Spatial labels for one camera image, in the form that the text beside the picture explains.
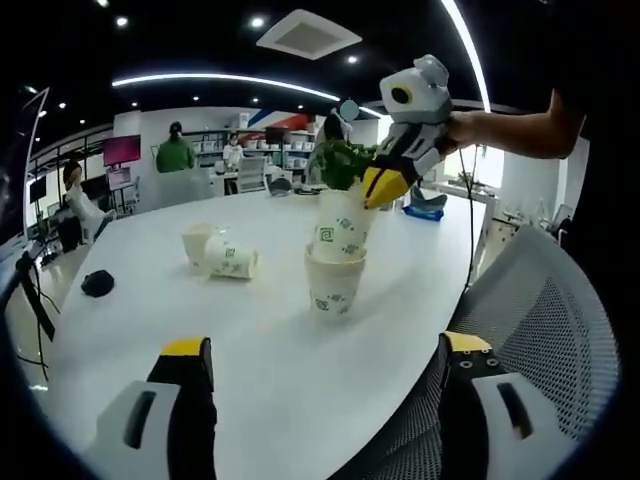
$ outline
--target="stacked paper cups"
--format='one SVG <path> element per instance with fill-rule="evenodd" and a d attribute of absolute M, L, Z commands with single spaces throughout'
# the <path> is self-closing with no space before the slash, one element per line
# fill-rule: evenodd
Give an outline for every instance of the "stacked paper cups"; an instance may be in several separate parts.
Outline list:
<path fill-rule="evenodd" d="M 192 225 L 182 234 L 182 242 L 194 273 L 253 278 L 258 252 L 227 238 L 213 225 Z"/>
<path fill-rule="evenodd" d="M 361 187 L 320 194 L 320 212 L 305 252 L 311 310 L 321 320 L 346 319 L 358 291 L 374 212 L 364 209 Z"/>

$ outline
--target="air vent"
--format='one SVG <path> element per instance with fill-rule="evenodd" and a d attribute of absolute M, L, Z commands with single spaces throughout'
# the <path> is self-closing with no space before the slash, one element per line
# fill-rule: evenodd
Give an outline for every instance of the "air vent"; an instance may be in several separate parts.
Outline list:
<path fill-rule="evenodd" d="M 295 10 L 271 27 L 256 45 L 317 60 L 361 41 L 361 37 L 331 20 Z"/>

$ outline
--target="ceiling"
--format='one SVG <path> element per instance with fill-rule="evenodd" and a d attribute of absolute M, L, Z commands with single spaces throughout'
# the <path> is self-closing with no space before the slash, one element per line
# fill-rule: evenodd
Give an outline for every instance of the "ceiling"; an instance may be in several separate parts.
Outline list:
<path fill-rule="evenodd" d="M 10 119 L 37 90 L 51 87 L 37 135 L 44 147 L 84 128 L 109 123 L 114 114 L 198 105 L 259 106 L 326 114 L 332 102 L 307 94 L 219 80 L 178 80 L 111 87 L 118 78 L 150 73 L 217 72 L 257 76 L 322 90 L 359 103 L 380 99 L 378 82 L 411 66 L 425 53 L 449 69 L 451 96 L 479 100 L 462 41 L 440 0 L 399 2 L 397 8 L 367 8 L 335 1 L 59 0 L 14 3 L 21 27 L 2 32 L 5 72 L 2 140 Z M 545 108 L 550 83 L 543 52 L 549 7 L 539 0 L 457 0 L 484 70 L 492 103 L 524 110 Z M 316 61 L 257 47 L 274 23 L 303 8 L 353 31 L 363 41 Z M 115 19 L 128 17 L 126 28 Z M 249 26 L 264 16 L 262 30 Z M 355 55 L 355 65 L 345 58 Z M 67 104 L 64 110 L 60 102 Z M 86 120 L 80 125 L 80 119 Z"/>

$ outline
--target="floor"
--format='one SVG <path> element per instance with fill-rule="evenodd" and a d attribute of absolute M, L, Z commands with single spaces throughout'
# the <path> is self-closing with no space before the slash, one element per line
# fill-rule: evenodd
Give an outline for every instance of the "floor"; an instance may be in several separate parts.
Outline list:
<path fill-rule="evenodd" d="M 500 255 L 500 252 L 502 252 L 504 246 L 512 237 L 512 232 L 513 229 L 505 226 L 503 223 L 497 221 L 492 223 L 486 248 L 478 268 L 479 275 L 482 275 L 489 265 L 493 263 L 495 258 Z M 64 300 L 71 288 L 78 269 L 87 256 L 88 248 L 87 246 L 80 246 L 76 250 L 58 257 L 49 265 L 41 268 L 40 283 L 42 292 L 51 297 L 60 309 L 64 304 Z M 42 298 L 42 303 L 54 325 L 59 325 L 61 319 L 51 303 L 44 297 Z M 37 361 L 39 349 L 36 318 L 22 289 L 18 289 L 9 301 L 7 321 L 18 354 Z M 42 355 L 45 363 L 47 362 L 47 358 L 50 358 L 50 353 L 51 343 L 43 333 Z M 31 365 L 22 361 L 20 364 L 23 366 L 30 388 L 38 399 L 43 412 L 46 414 L 47 382 L 44 378 L 42 368 L 39 365 Z"/>

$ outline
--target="person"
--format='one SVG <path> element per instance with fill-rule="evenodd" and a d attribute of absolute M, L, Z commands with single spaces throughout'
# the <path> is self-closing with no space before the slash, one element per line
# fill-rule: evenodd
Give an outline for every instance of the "person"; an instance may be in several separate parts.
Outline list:
<path fill-rule="evenodd" d="M 159 173 L 169 173 L 193 168 L 195 157 L 193 145 L 182 138 L 182 125 L 173 122 L 169 127 L 169 139 L 158 149 L 156 169 Z"/>
<path fill-rule="evenodd" d="M 71 210 L 83 224 L 83 228 L 89 228 L 91 232 L 94 232 L 92 240 L 97 239 L 107 224 L 115 220 L 115 211 L 109 210 L 108 212 L 103 212 L 89 200 L 89 197 L 87 197 L 87 194 L 84 193 L 80 185 L 82 181 L 82 167 L 77 160 L 71 159 L 64 166 L 62 181 L 67 190 L 65 200 L 71 207 Z"/>
<path fill-rule="evenodd" d="M 631 65 L 635 60 L 626 49 L 636 43 L 632 33 L 635 16 L 623 8 L 621 0 L 555 3 L 549 63 L 553 90 L 547 111 L 522 116 L 454 113 L 447 136 L 459 148 L 482 144 L 533 158 L 564 159 L 572 152 L 587 120 L 589 157 L 563 248 L 596 290 L 609 317 L 621 359 L 622 387 L 614 402 L 617 403 L 609 408 L 605 421 L 608 430 L 600 436 L 607 440 L 594 447 L 601 448 L 606 441 L 616 438 L 613 432 L 623 425 L 620 412 L 625 407 L 622 402 L 627 400 L 624 390 L 633 355 L 631 329 L 635 321 L 629 316 L 625 301 L 632 298 L 630 286 L 635 272 L 626 271 L 633 255 L 624 248 L 627 232 L 620 228 L 628 223 L 629 211 L 622 202 L 620 189 L 605 182 L 615 178 L 616 171 L 621 171 L 618 169 L 632 165 L 625 163 L 625 159 L 631 161 L 638 123 L 625 117 L 635 111 L 630 101 L 634 101 L 632 87 L 637 85 L 638 69 Z M 609 465 L 616 464 L 608 455 L 602 459 Z"/>
<path fill-rule="evenodd" d="M 232 133 L 229 136 L 229 143 L 222 150 L 222 159 L 231 170 L 237 170 L 242 157 L 242 145 L 238 143 L 238 134 Z"/>

